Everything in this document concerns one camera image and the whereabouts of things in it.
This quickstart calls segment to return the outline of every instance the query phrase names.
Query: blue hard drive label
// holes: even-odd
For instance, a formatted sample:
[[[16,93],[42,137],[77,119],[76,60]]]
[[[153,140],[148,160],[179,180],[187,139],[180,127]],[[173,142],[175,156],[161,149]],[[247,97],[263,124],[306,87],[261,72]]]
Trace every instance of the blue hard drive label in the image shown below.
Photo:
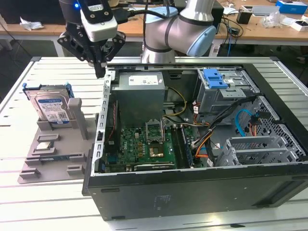
[[[49,122],[53,124],[67,124],[69,122],[66,110],[62,108],[61,99],[38,100],[38,104]]]

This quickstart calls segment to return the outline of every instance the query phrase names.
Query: blue box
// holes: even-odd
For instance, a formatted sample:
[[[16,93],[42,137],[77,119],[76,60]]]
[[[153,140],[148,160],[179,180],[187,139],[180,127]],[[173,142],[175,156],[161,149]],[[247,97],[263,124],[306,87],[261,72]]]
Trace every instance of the blue box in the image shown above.
[[[292,3],[287,3],[288,1],[277,1],[276,6],[280,6],[280,13],[296,13],[296,14],[304,14],[307,5],[300,1],[293,1]]]

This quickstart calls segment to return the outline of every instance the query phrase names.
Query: floor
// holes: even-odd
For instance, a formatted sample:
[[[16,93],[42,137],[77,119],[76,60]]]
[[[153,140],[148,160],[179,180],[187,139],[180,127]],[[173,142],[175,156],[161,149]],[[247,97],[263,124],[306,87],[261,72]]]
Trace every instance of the floor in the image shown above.
[[[53,57],[56,55],[56,50],[50,41],[19,41],[22,46],[32,56]],[[9,92],[15,81],[21,75],[24,68],[27,66],[31,57],[19,46],[17,42],[12,41],[13,50],[0,51],[0,100]],[[220,50],[219,56],[227,56],[228,45],[225,45]],[[139,56],[141,53],[141,43],[128,42],[120,50],[118,56]],[[297,46],[282,46],[281,50],[277,46],[246,46],[236,45],[231,47],[230,56],[253,57],[253,56],[276,56],[284,65],[286,65],[297,77],[304,69],[304,64],[296,61],[296,57],[301,56],[300,47]],[[302,74],[301,80],[304,84],[308,83],[308,68]]]

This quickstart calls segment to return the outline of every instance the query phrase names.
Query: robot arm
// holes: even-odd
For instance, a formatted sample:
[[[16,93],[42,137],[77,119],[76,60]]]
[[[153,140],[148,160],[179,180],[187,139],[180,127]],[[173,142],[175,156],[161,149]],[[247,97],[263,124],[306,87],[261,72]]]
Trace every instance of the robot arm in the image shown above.
[[[170,7],[170,17],[160,19],[147,16],[143,63],[174,63],[174,50],[192,57],[200,57],[214,40],[216,28],[211,14],[214,0],[188,0],[178,15]],[[153,9],[165,12],[165,7]]]
[[[95,69],[97,78],[105,75],[107,61],[113,59],[125,43],[125,34],[117,31],[117,22],[107,0],[59,0],[66,20],[66,31],[58,38],[79,60]],[[112,38],[112,46],[106,42]]]
[[[79,60],[86,60],[95,69],[97,78],[105,75],[107,61],[111,61],[125,43],[124,33],[117,31],[117,21],[108,0],[59,0],[66,20],[66,31],[58,38]],[[199,57],[203,55],[215,36],[211,10],[214,0],[188,0],[178,16],[176,8],[166,7],[151,11],[132,11],[124,19],[147,13],[146,47],[143,63],[173,63],[174,50]],[[106,42],[112,38],[112,46]]]

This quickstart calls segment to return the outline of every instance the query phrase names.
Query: sticker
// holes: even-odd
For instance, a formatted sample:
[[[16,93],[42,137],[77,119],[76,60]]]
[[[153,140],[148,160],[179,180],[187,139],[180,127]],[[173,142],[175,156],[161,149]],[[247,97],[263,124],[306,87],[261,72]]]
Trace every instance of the sticker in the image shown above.
[[[198,113],[199,113],[199,108],[198,108],[197,106],[194,106],[194,107],[193,107],[193,112],[194,112],[195,114],[198,114]]]
[[[62,106],[61,99],[38,100],[39,107],[49,122],[54,124],[66,124],[69,122],[66,110]]]
[[[157,76],[130,76],[128,84],[131,86],[137,85],[158,85]]]
[[[154,210],[166,208],[171,200],[171,195],[156,196],[154,198]]]
[[[103,5],[98,4],[98,5],[88,6],[88,9],[90,11],[102,11],[104,9],[104,7],[103,7]]]
[[[44,159],[40,159],[40,161],[53,161],[53,158],[44,158]]]
[[[210,159],[207,159],[207,165],[212,167],[213,166],[213,161],[211,161]]]
[[[224,79],[225,83],[234,83],[232,79]]]
[[[215,143],[215,146],[212,149],[220,149],[220,143]]]

